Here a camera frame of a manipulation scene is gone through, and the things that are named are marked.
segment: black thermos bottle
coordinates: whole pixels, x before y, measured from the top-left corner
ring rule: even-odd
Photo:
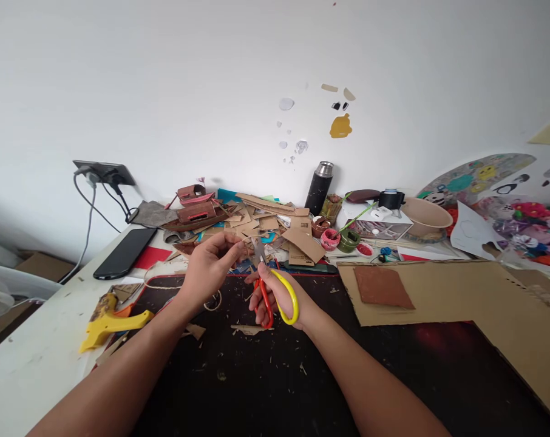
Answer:
[[[334,175],[331,173],[334,164],[328,161],[321,161],[313,172],[311,179],[310,190],[305,201],[305,208],[310,209],[310,213],[314,216],[319,215],[325,202],[325,197],[328,195],[331,179]]]

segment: green paint jar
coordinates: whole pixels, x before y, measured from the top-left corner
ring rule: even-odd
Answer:
[[[351,229],[345,229],[340,233],[340,244],[338,249],[344,253],[352,253],[360,244],[360,235]]]

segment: black cutting mat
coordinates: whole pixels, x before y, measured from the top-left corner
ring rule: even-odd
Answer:
[[[274,331],[233,335],[230,325],[254,325],[244,302],[252,287],[243,279],[227,277],[222,306],[192,321],[206,332],[200,342],[180,340],[133,435],[358,435],[333,375],[303,332],[276,316]],[[475,325],[361,328],[339,276],[296,279],[454,436],[550,435],[550,416]],[[181,281],[158,277],[150,284]],[[175,293],[146,288],[132,314],[157,311]]]

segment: hand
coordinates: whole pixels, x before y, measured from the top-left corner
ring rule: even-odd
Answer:
[[[297,303],[299,304],[299,318],[297,322],[293,324],[294,328],[298,330],[304,330],[305,323],[309,320],[310,316],[319,310],[319,307],[316,303],[309,297],[305,290],[297,283],[293,276],[289,273],[277,270],[277,272],[289,281],[293,287],[295,294],[297,295]],[[281,306],[281,309],[285,312],[285,315],[288,319],[291,319],[293,316],[293,306],[291,304],[291,297],[287,291],[285,285],[271,272],[271,269],[265,264],[259,264],[259,269],[256,272],[253,272],[245,278],[245,283],[253,283],[256,281],[259,276],[265,282],[265,287],[267,288],[269,303],[273,311],[278,311],[277,304],[275,300]],[[251,302],[249,303],[249,310],[254,311],[257,308],[257,314],[255,316],[255,323],[260,325],[261,322],[269,322],[269,314],[267,314],[267,309],[265,307],[265,302],[263,301],[263,294],[261,293],[260,287],[253,292],[251,296]]]
[[[179,294],[188,294],[197,308],[203,305],[222,286],[228,270],[234,267],[244,249],[242,240],[227,232],[216,234],[196,247]]]

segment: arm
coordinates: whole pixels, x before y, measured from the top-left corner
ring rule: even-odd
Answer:
[[[362,436],[449,436],[419,398],[322,311],[289,274],[280,273],[292,284],[299,301],[299,320],[293,326],[303,330],[324,357]],[[291,314],[287,290],[265,265],[246,282],[259,275],[273,291],[270,301],[276,297],[285,313]],[[250,309],[255,308],[260,323],[267,317],[260,291],[251,298]]]
[[[29,436],[128,435],[186,324],[220,288],[229,267],[241,255],[239,241],[218,234],[198,246],[174,300],[73,388]]]

